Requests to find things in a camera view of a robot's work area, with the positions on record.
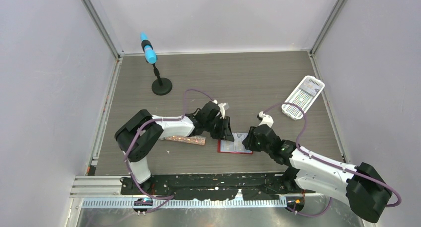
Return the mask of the red leather card holder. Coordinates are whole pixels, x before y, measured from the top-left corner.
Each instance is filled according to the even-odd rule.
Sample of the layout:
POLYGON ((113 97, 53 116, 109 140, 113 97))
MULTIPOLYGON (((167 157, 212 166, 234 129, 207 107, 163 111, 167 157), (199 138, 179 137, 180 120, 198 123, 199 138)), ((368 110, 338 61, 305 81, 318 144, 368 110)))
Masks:
POLYGON ((218 153, 230 153, 236 154, 233 149, 234 142, 226 141, 226 140, 219 140, 218 142, 218 153))

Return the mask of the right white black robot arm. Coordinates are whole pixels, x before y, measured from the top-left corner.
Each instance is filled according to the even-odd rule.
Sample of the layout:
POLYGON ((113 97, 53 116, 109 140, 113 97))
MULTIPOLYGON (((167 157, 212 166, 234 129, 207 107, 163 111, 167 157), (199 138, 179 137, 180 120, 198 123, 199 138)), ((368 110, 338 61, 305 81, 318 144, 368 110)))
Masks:
POLYGON ((392 191, 383 178, 367 163, 359 166, 341 163, 314 153, 295 141, 281 139, 263 124, 250 127, 242 144, 253 152, 265 152, 277 164, 288 166, 283 179, 289 192, 315 191, 343 202, 360 218, 379 221, 392 191))

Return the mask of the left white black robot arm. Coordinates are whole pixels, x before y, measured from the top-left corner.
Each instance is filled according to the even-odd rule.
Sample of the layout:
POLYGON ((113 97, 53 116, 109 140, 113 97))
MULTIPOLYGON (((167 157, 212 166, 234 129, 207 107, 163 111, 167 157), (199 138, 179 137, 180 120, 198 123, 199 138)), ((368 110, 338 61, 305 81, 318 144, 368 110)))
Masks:
POLYGON ((234 141, 230 117, 225 112, 227 103, 209 101, 193 113, 175 117, 152 115, 142 109, 118 129, 114 138, 124 153, 124 161, 133 187, 140 194, 152 188, 147 155, 158 140, 171 136, 192 137, 208 132, 213 139, 234 141))

